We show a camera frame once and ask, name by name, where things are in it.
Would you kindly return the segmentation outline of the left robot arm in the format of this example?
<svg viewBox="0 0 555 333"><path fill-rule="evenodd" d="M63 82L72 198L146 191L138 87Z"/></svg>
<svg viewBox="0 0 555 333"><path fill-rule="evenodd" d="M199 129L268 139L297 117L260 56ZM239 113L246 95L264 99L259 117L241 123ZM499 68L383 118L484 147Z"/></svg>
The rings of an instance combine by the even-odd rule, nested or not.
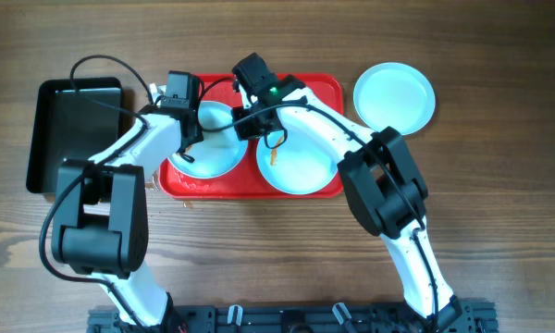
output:
<svg viewBox="0 0 555 333"><path fill-rule="evenodd" d="M97 284L128 332L183 332L172 297L144 262L149 241L145 181L175 153L203 140L200 79L171 71L166 89L135 113L133 126L102 152L59 168L54 205L39 243L48 271Z"/></svg>

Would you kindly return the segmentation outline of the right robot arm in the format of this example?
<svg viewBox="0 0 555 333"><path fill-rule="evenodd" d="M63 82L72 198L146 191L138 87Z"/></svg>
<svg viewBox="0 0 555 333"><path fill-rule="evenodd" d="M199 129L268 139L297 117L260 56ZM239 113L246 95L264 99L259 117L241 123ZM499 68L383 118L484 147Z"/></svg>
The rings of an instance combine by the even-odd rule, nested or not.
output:
<svg viewBox="0 0 555 333"><path fill-rule="evenodd" d="M384 241L398 271L405 303L429 332L450 327L460 314L439 269L426 229L425 180L401 134L375 131L333 110L293 75L279 78L256 53L232 73L242 105L233 116L242 140L301 131L337 165L356 221Z"/></svg>

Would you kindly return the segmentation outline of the white plate top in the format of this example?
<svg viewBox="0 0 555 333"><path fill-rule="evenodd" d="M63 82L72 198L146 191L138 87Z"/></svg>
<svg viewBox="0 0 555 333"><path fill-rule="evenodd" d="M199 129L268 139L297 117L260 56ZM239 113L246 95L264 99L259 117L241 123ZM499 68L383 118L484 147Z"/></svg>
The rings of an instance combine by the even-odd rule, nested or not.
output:
<svg viewBox="0 0 555 333"><path fill-rule="evenodd" d="M214 101L202 101L199 120L206 129L216 129L233 122L232 108ZM212 179L227 174L238 165L248 149L247 141L240 141L234 128L219 132L203 132L203 141L195 143L187 150L194 158L187 162L179 154L168 158L179 172L196 179Z"/></svg>

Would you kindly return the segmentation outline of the white plate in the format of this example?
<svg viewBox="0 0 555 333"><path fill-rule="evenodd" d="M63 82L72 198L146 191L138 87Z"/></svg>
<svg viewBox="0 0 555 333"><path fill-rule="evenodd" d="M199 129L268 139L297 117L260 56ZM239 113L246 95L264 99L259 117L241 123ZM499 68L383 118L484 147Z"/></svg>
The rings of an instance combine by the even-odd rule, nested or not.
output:
<svg viewBox="0 0 555 333"><path fill-rule="evenodd" d="M262 177L278 191L293 195L323 190L337 175L337 167L306 135L296 130L263 136L256 148Z"/></svg>
<svg viewBox="0 0 555 333"><path fill-rule="evenodd" d="M216 129L233 122L232 108L214 101L202 101L199 120L206 129ZM179 172L196 179L212 179L227 174L238 165L248 149L247 141L240 141L234 128L219 132L203 132L203 141L195 143L187 150L194 158L187 162L179 154L168 158Z"/></svg>
<svg viewBox="0 0 555 333"><path fill-rule="evenodd" d="M367 127L376 131L392 127L402 135L422 130L434 116L437 103L426 76L398 62L367 69L356 81L352 98Z"/></svg>

